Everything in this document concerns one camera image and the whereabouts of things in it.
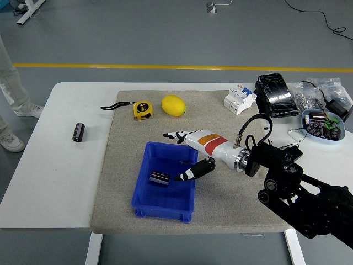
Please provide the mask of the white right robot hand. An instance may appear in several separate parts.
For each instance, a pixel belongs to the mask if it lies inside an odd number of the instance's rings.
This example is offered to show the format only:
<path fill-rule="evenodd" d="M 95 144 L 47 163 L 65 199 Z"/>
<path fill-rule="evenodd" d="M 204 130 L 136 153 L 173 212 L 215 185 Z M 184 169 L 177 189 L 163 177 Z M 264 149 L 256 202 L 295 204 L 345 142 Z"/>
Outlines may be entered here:
<path fill-rule="evenodd" d="M 163 134 L 169 139 L 177 139 L 178 144 L 185 143 L 192 149 L 204 154 L 205 159 L 194 164 L 184 173 L 174 177 L 175 181 L 192 181 L 213 171 L 217 161 L 224 162 L 230 169 L 241 171 L 240 162 L 246 154 L 242 147 L 209 130 L 177 131 Z"/>

